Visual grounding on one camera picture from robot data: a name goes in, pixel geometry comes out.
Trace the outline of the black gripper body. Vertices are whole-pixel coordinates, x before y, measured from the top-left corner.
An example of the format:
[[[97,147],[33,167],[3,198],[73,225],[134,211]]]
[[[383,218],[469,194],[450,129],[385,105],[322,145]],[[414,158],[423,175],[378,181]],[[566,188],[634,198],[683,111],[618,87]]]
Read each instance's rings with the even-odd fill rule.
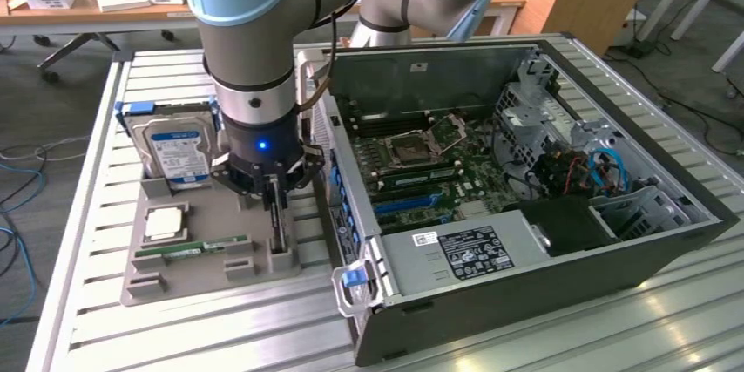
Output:
[[[243,171],[249,165],[261,165],[266,176],[277,176],[278,170],[302,157],[297,110],[294,105],[279,119],[259,125],[242,123],[222,113],[230,160]]]

